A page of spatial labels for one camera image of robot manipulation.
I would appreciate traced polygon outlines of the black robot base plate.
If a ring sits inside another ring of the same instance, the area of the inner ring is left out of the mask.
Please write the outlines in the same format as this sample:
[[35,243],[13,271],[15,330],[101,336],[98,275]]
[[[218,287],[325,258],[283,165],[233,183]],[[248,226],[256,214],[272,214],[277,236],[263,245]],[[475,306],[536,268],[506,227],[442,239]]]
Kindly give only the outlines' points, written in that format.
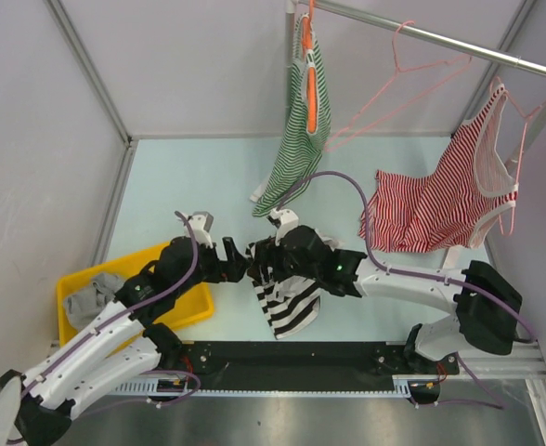
[[195,341],[184,343],[159,362],[159,371],[241,377],[346,372],[364,375],[435,376],[441,379],[459,373],[454,356],[427,360],[402,344],[385,342],[248,342]]

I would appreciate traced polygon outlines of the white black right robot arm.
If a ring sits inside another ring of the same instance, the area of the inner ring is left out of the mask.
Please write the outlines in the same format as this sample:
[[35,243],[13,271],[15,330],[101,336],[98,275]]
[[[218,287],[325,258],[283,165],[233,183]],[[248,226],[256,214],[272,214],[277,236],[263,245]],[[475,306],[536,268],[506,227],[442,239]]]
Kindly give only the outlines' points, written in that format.
[[433,323],[411,329],[404,361],[425,373],[450,353],[475,348],[506,356],[516,340],[522,296],[488,263],[465,269],[412,269],[399,274],[376,266],[361,252],[331,248],[308,226],[249,245],[249,275],[265,283],[305,279],[335,296],[388,297],[445,312]]

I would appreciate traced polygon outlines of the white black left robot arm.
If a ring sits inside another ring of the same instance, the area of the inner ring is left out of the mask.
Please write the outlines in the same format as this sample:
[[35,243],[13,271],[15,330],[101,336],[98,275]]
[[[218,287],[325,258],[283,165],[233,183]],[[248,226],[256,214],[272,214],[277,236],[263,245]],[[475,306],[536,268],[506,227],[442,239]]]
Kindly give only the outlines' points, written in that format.
[[73,339],[46,360],[19,374],[10,370],[0,386],[18,377],[15,427],[29,445],[52,445],[87,407],[129,378],[180,363],[174,332],[158,319],[176,301],[204,283],[239,282],[248,259],[232,238],[223,240],[226,259],[213,243],[176,237]]

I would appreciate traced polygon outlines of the black white striped tank top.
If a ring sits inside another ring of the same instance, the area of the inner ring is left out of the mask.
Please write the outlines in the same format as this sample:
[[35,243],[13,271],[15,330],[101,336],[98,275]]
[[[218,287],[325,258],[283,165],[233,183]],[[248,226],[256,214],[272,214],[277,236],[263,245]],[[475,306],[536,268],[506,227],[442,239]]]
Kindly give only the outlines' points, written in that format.
[[283,282],[258,283],[252,279],[252,244],[245,254],[250,260],[247,275],[274,337],[278,340],[295,335],[316,319],[320,310],[319,284],[303,275],[305,266],[299,264],[299,275]]

